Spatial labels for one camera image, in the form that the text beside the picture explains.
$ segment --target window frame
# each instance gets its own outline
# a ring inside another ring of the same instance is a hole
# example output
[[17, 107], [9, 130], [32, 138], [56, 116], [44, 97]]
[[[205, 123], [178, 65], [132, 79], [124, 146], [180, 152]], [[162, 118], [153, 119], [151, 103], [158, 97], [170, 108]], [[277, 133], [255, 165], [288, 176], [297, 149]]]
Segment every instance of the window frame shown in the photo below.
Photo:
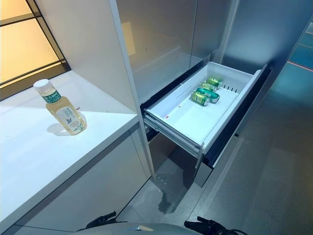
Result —
[[[71, 68], [70, 68], [69, 64], [67, 63], [63, 53], [61, 52], [57, 42], [55, 41], [50, 29], [48, 28], [48, 26], [45, 22], [45, 19], [43, 18], [36, 2], [34, 0], [25, 0], [25, 1], [31, 10], [31, 13], [12, 17], [12, 18], [8, 18], [8, 19], [4, 19], [4, 20], [0, 21], [0, 27], [6, 26], [9, 24], [19, 23], [22, 21], [27, 21], [30, 19], [36, 19], [38, 25], [40, 26], [45, 37], [47, 38], [50, 46], [52, 47], [53, 51], [55, 52], [56, 56], [58, 57], [58, 60], [54, 61], [50, 64], [44, 65], [42, 67], [36, 68], [34, 70], [28, 71], [24, 74], [20, 74], [19, 76], [13, 77], [13, 78], [6, 80], [4, 82], [1, 82], [0, 86], [17, 80], [16, 82], [13, 82], [12, 84], [9, 84], [7, 86], [0, 88], [0, 101], [4, 100], [4, 99], [6, 99], [6, 98], [8, 98], [14, 94], [17, 94], [18, 92], [21, 92], [23, 90], [26, 90], [26, 89], [32, 87], [34, 82], [36, 82], [40, 79], [51, 79], [55, 76], [58, 76], [64, 72], [71, 70]], [[52, 66], [54, 64], [58, 64], [58, 65], [53, 66], [51, 68], [48, 68], [46, 70], [40, 71], [36, 74], [27, 76], [28, 74], [42, 70], [42, 69], [47, 68], [49, 66]]]

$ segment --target white countertop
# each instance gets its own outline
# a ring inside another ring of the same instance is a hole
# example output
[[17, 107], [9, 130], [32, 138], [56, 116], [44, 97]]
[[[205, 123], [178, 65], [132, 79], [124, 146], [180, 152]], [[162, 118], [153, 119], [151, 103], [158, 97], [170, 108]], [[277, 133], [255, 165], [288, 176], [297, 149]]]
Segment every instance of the white countertop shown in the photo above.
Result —
[[138, 122], [73, 71], [51, 81], [80, 107], [88, 127], [68, 135], [33, 88], [0, 102], [0, 234]]

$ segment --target frosted glass window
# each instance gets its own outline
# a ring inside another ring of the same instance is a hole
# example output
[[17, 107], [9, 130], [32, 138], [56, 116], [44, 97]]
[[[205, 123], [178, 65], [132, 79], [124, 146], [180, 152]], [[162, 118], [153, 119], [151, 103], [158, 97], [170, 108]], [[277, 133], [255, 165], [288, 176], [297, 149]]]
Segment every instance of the frosted glass window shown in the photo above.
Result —
[[58, 61], [36, 19], [0, 27], [0, 82]]
[[1, 0], [0, 20], [31, 13], [25, 0]]

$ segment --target gray wall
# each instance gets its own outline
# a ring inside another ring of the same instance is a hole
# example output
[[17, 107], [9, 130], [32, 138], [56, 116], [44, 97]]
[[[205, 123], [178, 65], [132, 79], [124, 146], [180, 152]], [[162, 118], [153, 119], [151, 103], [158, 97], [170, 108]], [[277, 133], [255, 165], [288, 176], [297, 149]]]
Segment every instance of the gray wall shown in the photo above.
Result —
[[312, 0], [240, 0], [223, 64], [249, 73], [270, 64], [274, 80], [312, 14]]

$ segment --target bottle label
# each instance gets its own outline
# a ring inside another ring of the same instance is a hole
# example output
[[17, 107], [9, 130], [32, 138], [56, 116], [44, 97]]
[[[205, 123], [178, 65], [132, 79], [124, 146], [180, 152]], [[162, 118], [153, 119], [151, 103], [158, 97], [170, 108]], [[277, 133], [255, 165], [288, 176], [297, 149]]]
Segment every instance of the bottle label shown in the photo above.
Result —
[[58, 91], [56, 90], [54, 93], [47, 95], [47, 96], [43, 96], [44, 100], [47, 103], [54, 103], [57, 102], [59, 99], [61, 99], [61, 95], [60, 93], [58, 93]]
[[56, 116], [73, 132], [82, 131], [84, 126], [71, 107], [65, 106], [59, 109]]

